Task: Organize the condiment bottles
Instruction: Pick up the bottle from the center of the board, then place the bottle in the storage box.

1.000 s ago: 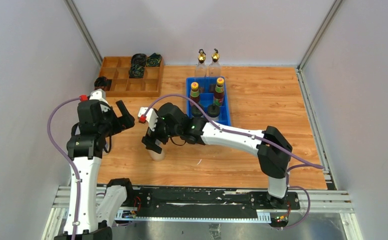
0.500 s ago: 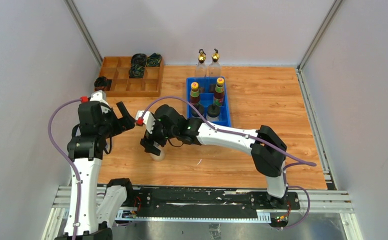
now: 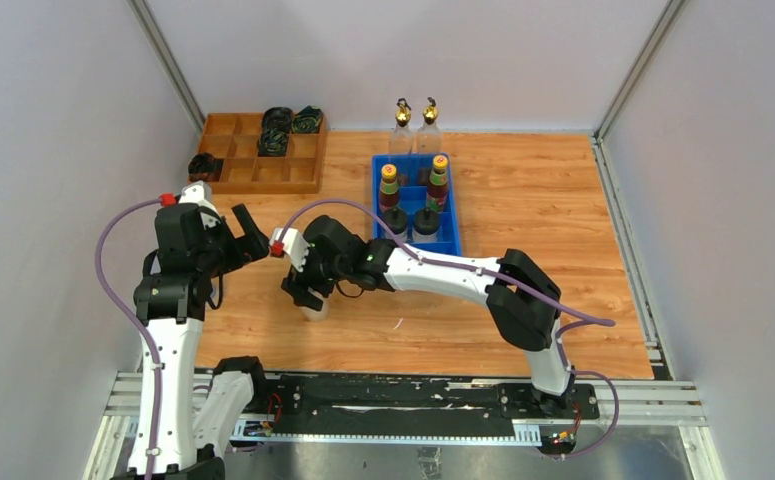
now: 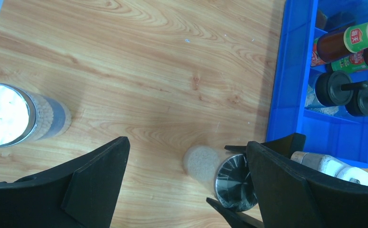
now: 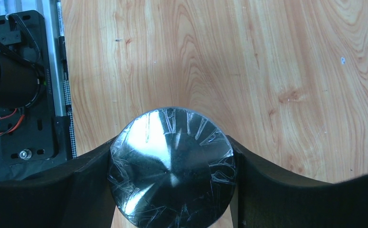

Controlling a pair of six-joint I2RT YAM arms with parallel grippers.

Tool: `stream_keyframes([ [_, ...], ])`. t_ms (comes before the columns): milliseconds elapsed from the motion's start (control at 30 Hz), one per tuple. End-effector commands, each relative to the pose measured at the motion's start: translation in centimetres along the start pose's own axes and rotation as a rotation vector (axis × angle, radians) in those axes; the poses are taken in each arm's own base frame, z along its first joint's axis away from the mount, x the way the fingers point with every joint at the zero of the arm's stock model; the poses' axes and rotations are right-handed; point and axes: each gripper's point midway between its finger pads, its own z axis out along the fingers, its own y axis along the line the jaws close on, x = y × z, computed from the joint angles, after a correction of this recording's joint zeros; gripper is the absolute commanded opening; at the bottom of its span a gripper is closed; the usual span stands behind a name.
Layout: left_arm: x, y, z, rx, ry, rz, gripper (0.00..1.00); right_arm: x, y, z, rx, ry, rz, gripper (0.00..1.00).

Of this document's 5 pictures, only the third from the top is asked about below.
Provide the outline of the silver lid spice jar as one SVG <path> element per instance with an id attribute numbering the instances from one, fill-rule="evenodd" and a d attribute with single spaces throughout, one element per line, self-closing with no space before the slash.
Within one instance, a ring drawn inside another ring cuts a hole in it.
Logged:
<path id="1" fill-rule="evenodd" d="M 322 305 L 318 309 L 302 306 L 299 308 L 299 310 L 302 312 L 306 320 L 310 322 L 322 322 L 328 318 L 329 304 L 328 301 L 325 300 L 322 302 Z"/>

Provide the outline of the yellow cap sauce bottle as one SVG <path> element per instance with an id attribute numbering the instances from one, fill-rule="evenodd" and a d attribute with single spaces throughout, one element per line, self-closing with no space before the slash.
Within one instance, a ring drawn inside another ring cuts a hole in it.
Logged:
<path id="1" fill-rule="evenodd" d="M 400 202 L 398 169 L 392 164 L 381 168 L 381 180 L 378 192 L 378 207 L 380 212 L 396 207 Z"/>
<path id="2" fill-rule="evenodd" d="M 448 199 L 448 166 L 449 160 L 445 155 L 433 157 L 426 189 L 426 207 L 438 213 L 445 210 Z"/>

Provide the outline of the black cap shaker jar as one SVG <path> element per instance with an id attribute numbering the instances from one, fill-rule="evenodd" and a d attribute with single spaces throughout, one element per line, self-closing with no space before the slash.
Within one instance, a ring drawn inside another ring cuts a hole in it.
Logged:
<path id="1" fill-rule="evenodd" d="M 413 217 L 412 241 L 414 243 L 433 243 L 438 240 L 441 226 L 440 213 L 429 207 L 416 211 Z"/>

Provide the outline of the blue plastic divided bin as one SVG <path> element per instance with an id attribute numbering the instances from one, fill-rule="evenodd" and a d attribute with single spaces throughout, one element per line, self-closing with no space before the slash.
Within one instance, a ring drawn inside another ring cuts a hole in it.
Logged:
<path id="1" fill-rule="evenodd" d="M 445 167 L 445 192 L 438 199 L 429 196 L 429 185 L 435 156 L 375 155 L 371 160 L 373 211 L 388 229 L 410 245 L 435 253 L 461 256 L 461 234 L 457 202 L 451 175 L 451 162 Z M 379 200 L 382 168 L 391 165 L 396 172 L 395 197 L 398 202 L 385 206 Z"/>

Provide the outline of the tall oil bottle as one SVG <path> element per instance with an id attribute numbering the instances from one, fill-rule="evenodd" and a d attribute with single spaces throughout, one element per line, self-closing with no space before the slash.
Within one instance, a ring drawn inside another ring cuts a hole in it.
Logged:
<path id="1" fill-rule="evenodd" d="M 423 124 L 416 133 L 416 146 L 420 154 L 439 154 L 442 151 L 442 132 L 437 125 L 439 110 L 436 100 L 428 97 L 423 110 Z"/>
<path id="2" fill-rule="evenodd" d="M 408 155 L 412 153 L 414 146 L 414 133 L 409 128 L 412 108 L 403 97 L 397 100 L 396 106 L 395 126 L 389 139 L 388 154 L 391 156 Z"/>

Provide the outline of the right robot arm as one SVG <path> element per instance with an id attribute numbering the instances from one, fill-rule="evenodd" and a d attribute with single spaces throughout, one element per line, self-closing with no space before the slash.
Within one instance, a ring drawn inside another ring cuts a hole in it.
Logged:
<path id="1" fill-rule="evenodd" d="M 281 288 L 310 321 L 327 317 L 328 299 L 342 281 L 364 291 L 427 292 L 485 307 L 500 336 L 525 353 L 538 411 L 555 418 L 572 407 L 574 375 L 554 338 L 560 291 L 524 252 L 466 258 L 393 238 L 363 240 L 322 215 L 304 232 L 277 228 L 270 253 L 290 261 Z"/>

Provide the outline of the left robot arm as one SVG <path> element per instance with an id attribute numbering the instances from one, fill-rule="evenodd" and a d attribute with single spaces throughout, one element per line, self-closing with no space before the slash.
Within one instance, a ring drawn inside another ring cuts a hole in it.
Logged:
<path id="1" fill-rule="evenodd" d="M 133 307 L 115 304 L 143 341 L 138 431 L 120 479 L 222 479 L 223 457 L 242 411 L 261 411 L 269 386 L 258 358 L 221 360 L 200 411 L 193 410 L 194 374 L 205 310 L 218 309 L 213 279 L 267 257 L 268 239 L 242 204 L 232 211 L 243 234 L 196 203 L 156 201 L 158 247 L 143 262 Z"/>

